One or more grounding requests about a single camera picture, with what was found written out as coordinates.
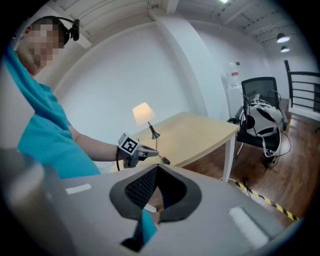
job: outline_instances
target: floor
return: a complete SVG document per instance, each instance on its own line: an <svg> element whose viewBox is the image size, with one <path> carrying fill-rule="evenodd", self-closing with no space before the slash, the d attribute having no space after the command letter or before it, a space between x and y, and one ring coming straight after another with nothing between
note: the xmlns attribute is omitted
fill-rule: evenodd
<svg viewBox="0 0 320 256"><path fill-rule="evenodd" d="M287 110L288 101L283 100L281 106ZM288 112L286 114L289 119L286 134L291 142L290 152L281 156L276 166L266 170L262 165L263 150L244 144L238 158L233 160L230 178L242 183L243 178L248 177L252 190L301 218L305 215L320 180L320 132L315 133L320 123ZM285 137L282 141L281 154L289 149L290 144ZM225 146L221 146L184 168L219 179L223 175L224 159ZM285 227L292 223L291 219L261 198L252 196L252 199L275 215ZM157 208L157 212L151 214L153 222L157 225L160 213L163 211L162 197L158 188L149 203Z"/></svg>

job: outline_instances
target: metal railing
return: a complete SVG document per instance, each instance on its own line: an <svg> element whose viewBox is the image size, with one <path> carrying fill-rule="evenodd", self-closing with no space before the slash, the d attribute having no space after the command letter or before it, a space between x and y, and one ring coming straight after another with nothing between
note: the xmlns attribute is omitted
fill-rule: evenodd
<svg viewBox="0 0 320 256"><path fill-rule="evenodd" d="M287 76L288 76L288 82L289 82L289 97L291 99L291 108L293 107L293 105L297 105L297 106L301 106L301 107L312 109L313 111L320 112L320 83L305 82L305 81L293 81L292 80L292 76L294 76L294 75L301 75L301 76L309 76L309 77L320 78L320 73L307 72L307 71L290 71L289 63L288 63L287 60L284 61L284 65L285 65L286 73L287 73ZM314 86L314 90L293 88L293 83L313 85ZM294 91L312 93L313 94L313 98L294 96ZM303 100L307 100L307 101L313 101L313 106L307 106L307 105L294 103L294 98L303 99Z"/></svg>

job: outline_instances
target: person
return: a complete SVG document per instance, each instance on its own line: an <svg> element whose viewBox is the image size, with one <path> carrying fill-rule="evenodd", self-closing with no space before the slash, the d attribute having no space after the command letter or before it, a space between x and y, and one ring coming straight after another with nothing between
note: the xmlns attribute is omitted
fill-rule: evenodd
<svg viewBox="0 0 320 256"><path fill-rule="evenodd" d="M3 54L11 77L35 111L18 149L43 165L53 166L61 179L101 174L93 161L115 161L118 149L78 132L51 88L33 78L64 47L69 39L66 30L54 16L40 18L25 29L15 51L9 44ZM118 159L123 158L120 150ZM143 243L147 243L157 228L145 209L141 224Z"/></svg>

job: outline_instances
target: white table leg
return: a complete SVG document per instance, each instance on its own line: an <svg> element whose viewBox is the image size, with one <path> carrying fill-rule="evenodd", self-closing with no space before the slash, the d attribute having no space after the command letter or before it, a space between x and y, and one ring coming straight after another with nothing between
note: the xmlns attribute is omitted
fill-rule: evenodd
<svg viewBox="0 0 320 256"><path fill-rule="evenodd" d="M222 180L228 182L235 153L235 135L225 143L224 169Z"/></svg>
<svg viewBox="0 0 320 256"><path fill-rule="evenodd" d="M153 207L152 205L150 205L148 203L145 205L144 209L149 211L149 212L152 212L152 213L156 213L157 212L157 208Z"/></svg>

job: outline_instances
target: teal fabric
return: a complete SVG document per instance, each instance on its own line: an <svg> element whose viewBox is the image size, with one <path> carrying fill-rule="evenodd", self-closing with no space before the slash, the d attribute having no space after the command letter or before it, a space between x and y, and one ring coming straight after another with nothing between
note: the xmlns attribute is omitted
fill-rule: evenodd
<svg viewBox="0 0 320 256"><path fill-rule="evenodd" d="M100 174L95 163L74 142L66 114L51 88L30 76L10 45L3 59L14 82L35 111L18 149L44 165L55 167L61 179Z"/></svg>

